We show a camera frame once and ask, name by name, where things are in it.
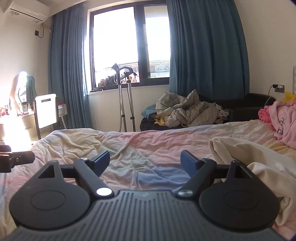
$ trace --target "chair backrest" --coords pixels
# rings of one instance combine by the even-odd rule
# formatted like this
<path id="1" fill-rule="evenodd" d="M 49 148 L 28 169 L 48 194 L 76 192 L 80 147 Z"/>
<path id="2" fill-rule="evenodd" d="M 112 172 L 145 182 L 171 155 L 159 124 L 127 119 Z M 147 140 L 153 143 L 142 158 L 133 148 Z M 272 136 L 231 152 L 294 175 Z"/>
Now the chair backrest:
<path id="1" fill-rule="evenodd" d="M 37 96 L 34 100 L 34 116 L 38 139 L 41 139 L 40 128 L 57 123 L 57 95 Z"/>

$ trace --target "white fabric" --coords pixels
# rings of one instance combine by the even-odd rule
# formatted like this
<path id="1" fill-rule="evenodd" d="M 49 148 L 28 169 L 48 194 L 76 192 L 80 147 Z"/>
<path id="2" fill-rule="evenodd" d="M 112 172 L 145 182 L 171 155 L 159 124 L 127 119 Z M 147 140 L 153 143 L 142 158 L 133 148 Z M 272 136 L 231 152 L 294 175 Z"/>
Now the white fabric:
<path id="1" fill-rule="evenodd" d="M 229 109 L 224 110 L 222 106 L 216 104 L 216 109 L 218 110 L 217 120 L 215 120 L 216 124 L 222 124 L 224 120 L 227 120 L 229 116 Z"/>
<path id="2" fill-rule="evenodd" d="M 209 141 L 209 147 L 218 164 L 229 165 L 234 159 L 240 160 L 281 198 L 275 222 L 284 225 L 295 207 L 296 163 L 267 147 L 242 139 L 215 137 Z"/>

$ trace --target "cream blanket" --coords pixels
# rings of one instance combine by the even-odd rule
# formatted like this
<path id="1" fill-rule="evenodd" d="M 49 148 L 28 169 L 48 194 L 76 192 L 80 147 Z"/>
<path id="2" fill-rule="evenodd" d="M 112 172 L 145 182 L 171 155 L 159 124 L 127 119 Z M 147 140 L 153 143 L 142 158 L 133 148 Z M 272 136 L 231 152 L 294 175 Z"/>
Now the cream blanket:
<path id="1" fill-rule="evenodd" d="M 276 224 L 284 225 L 296 200 L 296 163 L 259 144 L 232 137 L 214 137 L 209 141 L 212 157 L 218 164 L 230 164 L 237 159 L 245 163 L 280 199 Z"/>
<path id="2" fill-rule="evenodd" d="M 180 124 L 189 127 L 211 125 L 218 116 L 216 104 L 200 101 L 197 90 L 191 91 L 186 98 L 174 93 L 164 93 L 156 102 L 155 110 L 164 118 L 168 127 Z"/>

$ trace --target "air conditioner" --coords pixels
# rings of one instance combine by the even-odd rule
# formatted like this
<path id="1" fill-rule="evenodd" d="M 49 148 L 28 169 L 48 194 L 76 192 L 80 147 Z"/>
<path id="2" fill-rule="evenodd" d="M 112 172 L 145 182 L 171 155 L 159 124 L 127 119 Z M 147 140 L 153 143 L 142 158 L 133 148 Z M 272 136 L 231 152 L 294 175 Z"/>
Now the air conditioner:
<path id="1" fill-rule="evenodd" d="M 49 16 L 49 7 L 37 0 L 8 0 L 6 12 L 36 24 L 43 23 Z"/>

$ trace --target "teal curtain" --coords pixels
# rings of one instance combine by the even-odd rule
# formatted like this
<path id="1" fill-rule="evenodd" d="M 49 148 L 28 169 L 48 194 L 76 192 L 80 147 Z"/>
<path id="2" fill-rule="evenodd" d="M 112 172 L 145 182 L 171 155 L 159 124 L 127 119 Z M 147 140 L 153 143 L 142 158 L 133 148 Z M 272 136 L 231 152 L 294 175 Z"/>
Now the teal curtain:
<path id="1" fill-rule="evenodd" d="M 59 103 L 67 104 L 69 129 L 91 128 L 83 61 L 83 3 L 52 18 L 48 86 Z"/>
<path id="2" fill-rule="evenodd" d="M 193 89 L 213 99 L 249 92 L 249 64 L 233 0 L 167 0 L 171 32 L 170 91 Z"/>
<path id="3" fill-rule="evenodd" d="M 27 83 L 26 83 L 26 96 L 27 96 L 27 104 L 33 106 L 33 101 L 35 100 L 37 94 L 35 89 L 35 78 L 33 76 L 27 75 Z"/>

